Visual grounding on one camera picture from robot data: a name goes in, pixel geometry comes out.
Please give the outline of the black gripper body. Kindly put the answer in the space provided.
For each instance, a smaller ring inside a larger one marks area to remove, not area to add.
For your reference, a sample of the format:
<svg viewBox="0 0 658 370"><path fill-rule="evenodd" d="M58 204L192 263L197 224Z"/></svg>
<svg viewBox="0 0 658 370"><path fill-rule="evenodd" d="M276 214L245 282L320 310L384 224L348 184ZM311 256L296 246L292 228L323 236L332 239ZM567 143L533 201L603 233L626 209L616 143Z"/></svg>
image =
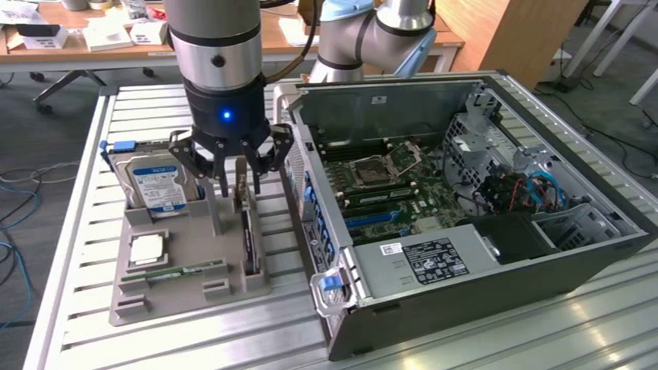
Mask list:
<svg viewBox="0 0 658 370"><path fill-rule="evenodd" d="M221 140L225 146L240 146L248 139L260 146L271 129L264 107L264 75L237 89L214 91L200 89L182 79L193 119L192 137L201 146L214 146Z"/></svg>

